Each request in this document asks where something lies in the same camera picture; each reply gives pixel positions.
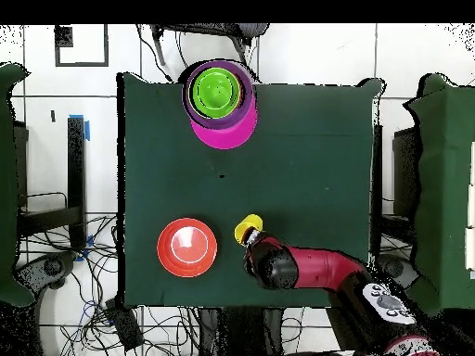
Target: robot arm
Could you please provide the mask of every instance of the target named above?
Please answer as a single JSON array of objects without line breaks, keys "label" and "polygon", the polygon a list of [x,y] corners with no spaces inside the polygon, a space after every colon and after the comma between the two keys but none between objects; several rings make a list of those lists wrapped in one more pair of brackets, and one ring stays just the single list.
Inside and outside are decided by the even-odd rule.
[{"label": "robot arm", "polygon": [[252,226],[240,244],[247,249],[245,269],[259,286],[328,291],[369,356],[440,356],[403,302],[374,282],[358,260],[337,251],[284,245]]}]

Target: table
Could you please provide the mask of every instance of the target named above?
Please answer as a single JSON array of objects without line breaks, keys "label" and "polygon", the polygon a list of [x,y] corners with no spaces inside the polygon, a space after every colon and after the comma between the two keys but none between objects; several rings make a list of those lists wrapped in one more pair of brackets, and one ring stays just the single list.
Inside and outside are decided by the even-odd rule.
[{"label": "table", "polygon": [[475,309],[475,280],[465,266],[470,150],[475,141],[475,89],[441,74],[421,80],[405,104],[415,114],[422,141],[420,201],[415,217],[415,263],[422,274],[408,295],[428,314]]},{"label": "table", "polygon": [[[372,103],[381,80],[354,86],[257,85],[259,118],[235,149],[205,146],[183,109],[181,84],[123,74],[125,298],[127,306],[323,307],[318,289],[264,290],[243,269],[234,227],[249,213],[290,244],[333,248],[367,261]],[[196,278],[168,273],[161,230],[204,221],[218,254]]]}]

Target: purple cup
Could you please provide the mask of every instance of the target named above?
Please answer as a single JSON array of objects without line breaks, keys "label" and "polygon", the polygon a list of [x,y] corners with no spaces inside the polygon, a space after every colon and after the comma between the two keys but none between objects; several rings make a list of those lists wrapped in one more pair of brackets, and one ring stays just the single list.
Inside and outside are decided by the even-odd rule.
[{"label": "purple cup", "polygon": [[[219,67],[234,73],[239,78],[241,88],[244,93],[244,96],[241,98],[241,102],[236,107],[236,109],[234,109],[229,115],[221,119],[203,118],[196,112],[196,110],[193,109],[188,100],[188,89],[191,82],[196,78],[199,73],[211,67]],[[254,91],[252,86],[252,79],[248,71],[244,68],[244,66],[233,60],[212,60],[201,64],[190,74],[183,90],[183,105],[185,107],[186,113],[195,123],[211,130],[224,130],[233,127],[246,116],[246,114],[249,112],[250,103],[253,97]]]}]

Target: white tile floor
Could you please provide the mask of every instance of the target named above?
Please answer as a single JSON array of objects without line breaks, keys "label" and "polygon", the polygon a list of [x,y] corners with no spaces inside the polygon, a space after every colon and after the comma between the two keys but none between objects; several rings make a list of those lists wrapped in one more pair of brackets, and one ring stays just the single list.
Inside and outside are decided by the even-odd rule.
[{"label": "white tile floor", "polygon": [[[73,48],[62,48],[64,61],[101,61],[103,27],[72,25]],[[109,66],[98,68],[55,67],[53,26],[0,26],[0,61],[18,62],[31,73],[24,83],[13,90],[12,105],[18,120],[26,121],[30,129],[28,187],[29,194],[67,192],[66,119],[71,114],[83,114],[90,121],[91,138],[86,147],[88,220],[98,215],[113,214],[117,209],[117,119],[116,72],[134,72],[150,82],[165,82],[155,66],[150,49],[141,44],[134,25],[109,25]],[[152,45],[151,32],[142,28],[144,39]],[[473,83],[475,80],[474,28],[450,24],[271,24],[260,40],[260,53],[254,51],[250,65],[259,69],[263,83],[324,83],[357,84],[364,78],[380,77],[387,88],[380,102],[380,122],[383,125],[383,196],[393,197],[392,136],[395,131],[414,124],[402,104],[416,94],[419,79],[427,72],[445,73],[453,82]],[[185,68],[176,48],[173,32],[161,39],[167,65],[166,72],[175,80]],[[238,59],[231,41],[225,37],[183,34],[181,46],[188,64],[211,58]],[[252,49],[247,53],[250,58]],[[56,121],[51,120],[51,110]],[[61,197],[31,198],[32,210],[60,207]],[[385,212],[392,211],[391,202]],[[92,234],[97,222],[89,224]],[[112,246],[110,235],[101,243]],[[32,251],[45,250],[32,242]],[[95,261],[100,258],[91,254]],[[117,269],[115,260],[106,267]],[[74,274],[82,284],[83,296],[91,299],[91,274],[83,262],[76,262]],[[105,298],[115,295],[117,274],[101,273]],[[83,302],[78,284],[72,276],[59,291],[48,290],[41,309],[41,332],[45,356],[59,356],[65,343],[60,326],[69,334],[80,322]],[[174,308],[154,308],[158,320],[176,315]],[[325,311],[288,309],[286,317],[302,319],[305,326],[300,339],[286,342],[286,351],[336,350],[338,343],[329,327]],[[155,323],[148,310],[138,310],[138,321],[148,331]],[[287,320],[284,340],[298,334],[296,323]],[[176,321],[168,327],[155,328],[146,339],[159,342],[175,340]],[[178,331],[179,339],[183,328]],[[108,344],[114,342],[108,336]],[[149,346],[138,350],[144,356]],[[176,348],[165,347],[173,353]],[[181,348],[189,355],[190,348]],[[104,356],[103,352],[88,351],[83,356]],[[110,356],[125,356],[122,349]],[[132,351],[127,356],[135,356]],[[151,348],[147,356],[164,356]]]}]

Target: power strip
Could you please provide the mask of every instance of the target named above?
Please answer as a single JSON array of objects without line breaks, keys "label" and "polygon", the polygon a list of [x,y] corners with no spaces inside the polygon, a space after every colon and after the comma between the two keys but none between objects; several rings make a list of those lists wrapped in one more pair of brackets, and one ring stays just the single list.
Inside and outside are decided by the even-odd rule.
[{"label": "power strip", "polygon": [[106,301],[104,310],[111,326],[115,326],[117,336],[123,344],[125,351],[133,350],[144,344],[144,336],[140,331],[138,322],[132,309],[118,305],[115,298]]}]

